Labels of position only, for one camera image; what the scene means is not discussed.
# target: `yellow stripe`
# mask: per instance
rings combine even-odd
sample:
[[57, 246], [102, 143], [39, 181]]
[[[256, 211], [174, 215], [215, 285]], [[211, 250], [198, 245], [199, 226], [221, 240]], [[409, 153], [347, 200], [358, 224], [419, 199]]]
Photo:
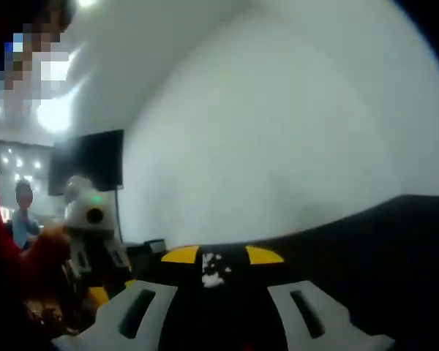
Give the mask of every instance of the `yellow stripe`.
[[251, 265], [268, 265], [271, 263], [283, 263], [285, 260], [277, 253], [261, 249], [251, 245], [246, 246], [247, 253], [249, 254], [249, 261]]
[[125, 282], [125, 287], [129, 287], [130, 285], [132, 285], [133, 282], [136, 282], [136, 281], [137, 281], [136, 279], [132, 279], [132, 280], [129, 280], [128, 282]]
[[101, 307], [109, 301], [109, 296], [104, 287], [90, 287], [89, 295], [96, 301], [97, 308]]
[[197, 256], [197, 246], [186, 246], [179, 249], [174, 249], [171, 252], [165, 254], [161, 261], [172, 263], [195, 263], [195, 257]]

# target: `black monitor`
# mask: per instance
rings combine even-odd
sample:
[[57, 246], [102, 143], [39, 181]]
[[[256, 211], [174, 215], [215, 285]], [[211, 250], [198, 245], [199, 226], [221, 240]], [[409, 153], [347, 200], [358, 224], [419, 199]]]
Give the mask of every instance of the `black monitor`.
[[124, 131], [74, 137], [53, 146], [49, 167], [49, 195], [64, 194], [68, 179], [80, 175], [105, 192], [122, 185]]

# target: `curved white wall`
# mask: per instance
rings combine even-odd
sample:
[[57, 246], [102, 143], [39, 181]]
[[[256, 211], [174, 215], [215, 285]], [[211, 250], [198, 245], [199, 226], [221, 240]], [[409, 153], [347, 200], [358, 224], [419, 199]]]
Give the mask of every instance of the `curved white wall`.
[[[415, 29], [388, 2], [329, 16], [336, 23], [297, 2], [316, 22], [248, 10], [192, 52], [127, 130], [126, 241], [267, 238], [402, 192], [439, 194], [439, 70]], [[370, 43], [354, 48], [365, 15], [389, 18], [370, 53]]]

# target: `black slot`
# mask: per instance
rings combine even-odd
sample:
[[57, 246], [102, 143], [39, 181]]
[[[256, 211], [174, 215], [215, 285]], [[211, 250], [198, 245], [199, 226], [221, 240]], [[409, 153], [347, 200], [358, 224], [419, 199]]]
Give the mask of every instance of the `black slot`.
[[116, 262], [121, 265], [122, 264], [122, 259], [120, 258], [120, 254], [114, 250], [112, 251], [114, 258], [116, 259]]
[[143, 290], [140, 293], [120, 325], [120, 334], [128, 339], [136, 337], [141, 321], [155, 295], [155, 292], [151, 290]]
[[302, 295], [302, 292], [292, 291], [290, 294], [294, 303], [298, 306], [298, 309], [301, 312], [310, 336], [313, 339], [321, 337], [325, 333], [325, 328], [323, 327], [320, 319], [317, 317], [315, 311], [307, 303], [306, 298]]
[[78, 256], [78, 263], [80, 264], [81, 267], [85, 268], [86, 267], [86, 260], [85, 260], [85, 257], [83, 256], [83, 253], [78, 252], [77, 256]]

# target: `blue shirt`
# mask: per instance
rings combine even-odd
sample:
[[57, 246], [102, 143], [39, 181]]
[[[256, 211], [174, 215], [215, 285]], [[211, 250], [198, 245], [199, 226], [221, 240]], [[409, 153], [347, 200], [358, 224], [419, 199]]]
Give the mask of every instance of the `blue shirt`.
[[26, 245], [30, 235], [39, 235], [40, 229], [37, 221], [21, 209], [13, 212], [12, 226], [13, 241], [20, 249]]

